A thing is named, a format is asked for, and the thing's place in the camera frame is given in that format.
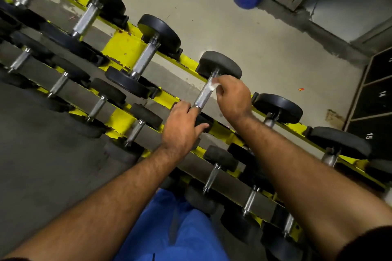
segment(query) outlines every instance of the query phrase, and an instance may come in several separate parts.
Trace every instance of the blue pants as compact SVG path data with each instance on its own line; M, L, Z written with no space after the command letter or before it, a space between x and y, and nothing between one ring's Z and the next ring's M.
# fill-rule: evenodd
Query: blue pants
M169 245L174 210L179 229ZM184 198L160 189L140 215L114 261L228 261L208 217L191 207Z

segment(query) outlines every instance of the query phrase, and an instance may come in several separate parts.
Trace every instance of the hand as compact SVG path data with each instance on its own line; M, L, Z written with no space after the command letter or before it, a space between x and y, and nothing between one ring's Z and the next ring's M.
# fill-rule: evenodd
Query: hand
M199 109L194 107L189 110L189 108L190 103L186 101L175 104L162 134L161 146L168 149L176 161L181 160L191 151L198 137L209 127L208 124L195 127Z
M223 116L232 126L244 117L252 116L251 91L241 80L223 75L213 83L221 84L216 89L216 98Z

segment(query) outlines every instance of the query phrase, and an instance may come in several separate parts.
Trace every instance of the beige floor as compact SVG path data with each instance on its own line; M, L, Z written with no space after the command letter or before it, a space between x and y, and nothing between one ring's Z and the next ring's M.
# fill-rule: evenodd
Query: beige floor
M168 23L181 38L184 54L194 60L207 50L231 57L252 92L278 94L300 105L306 125L330 126L325 121L329 109L348 113L362 70L265 11L240 9L233 0L123 1L133 24L145 13ZM156 55L154 61L202 87L201 81L163 58Z

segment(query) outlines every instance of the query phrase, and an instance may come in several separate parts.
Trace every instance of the person's left arm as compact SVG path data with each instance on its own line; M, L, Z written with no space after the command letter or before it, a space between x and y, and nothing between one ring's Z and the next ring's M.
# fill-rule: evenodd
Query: person's left arm
M184 101L174 106L162 144L151 156L60 215L6 258L111 260L163 180L208 127L195 127L198 109L189 108Z

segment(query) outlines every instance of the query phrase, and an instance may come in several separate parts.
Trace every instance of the black locker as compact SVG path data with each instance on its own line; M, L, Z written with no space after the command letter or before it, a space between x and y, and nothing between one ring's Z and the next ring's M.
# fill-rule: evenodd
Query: black locker
M392 112L392 78L362 88L352 119Z
M383 51L373 57L365 84L390 75L392 75L392 49Z
M369 141L376 158L392 160L392 115L351 121L347 132Z

